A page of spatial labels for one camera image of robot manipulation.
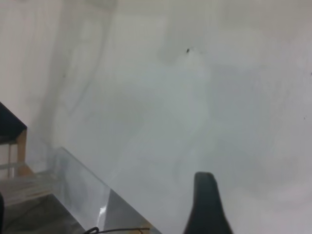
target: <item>white surface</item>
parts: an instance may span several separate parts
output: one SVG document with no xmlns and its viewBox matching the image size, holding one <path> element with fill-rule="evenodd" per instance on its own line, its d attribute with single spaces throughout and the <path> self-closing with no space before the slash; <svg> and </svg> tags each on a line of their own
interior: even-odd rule
<svg viewBox="0 0 312 234">
<path fill-rule="evenodd" d="M 164 234 L 196 171 L 236 233 L 311 232 L 310 1 L 0 2 L 0 100 Z"/>
</svg>

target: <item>black cable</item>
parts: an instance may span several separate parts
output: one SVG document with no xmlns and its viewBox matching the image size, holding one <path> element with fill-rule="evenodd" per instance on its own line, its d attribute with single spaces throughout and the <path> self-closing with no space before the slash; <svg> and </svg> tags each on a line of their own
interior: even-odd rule
<svg viewBox="0 0 312 234">
<path fill-rule="evenodd" d="M 144 231 L 149 230 L 149 228 L 119 228 L 119 229 L 110 229 L 105 231 L 100 231 L 98 233 L 112 233 L 112 232 L 121 232 L 121 231 Z"/>
<path fill-rule="evenodd" d="M 98 228 L 95 227 L 86 231 L 84 234 L 112 233 L 112 232 L 122 232 L 122 231 L 139 231 L 140 233 L 143 233 L 142 231 L 148 231 L 148 230 L 150 230 L 150 228 L 118 228 L 118 229 L 109 229 L 109 230 L 99 231 Z"/>
<path fill-rule="evenodd" d="M 48 196 L 46 198 L 43 199 L 43 201 L 41 201 L 39 204 L 31 207 L 30 209 L 28 209 L 27 211 L 25 211 L 23 214 L 21 214 L 20 216 L 18 216 L 17 218 L 14 218 L 11 222 L 9 222 L 3 229 L 3 231 L 6 231 L 10 226 L 12 226 L 12 224 L 14 224 L 15 222 L 17 222 L 19 219 L 23 218 L 25 215 L 27 215 L 29 212 L 31 212 L 32 210 L 34 210 L 35 208 L 41 206 L 44 202 L 46 202 L 48 199 Z"/>
</svg>

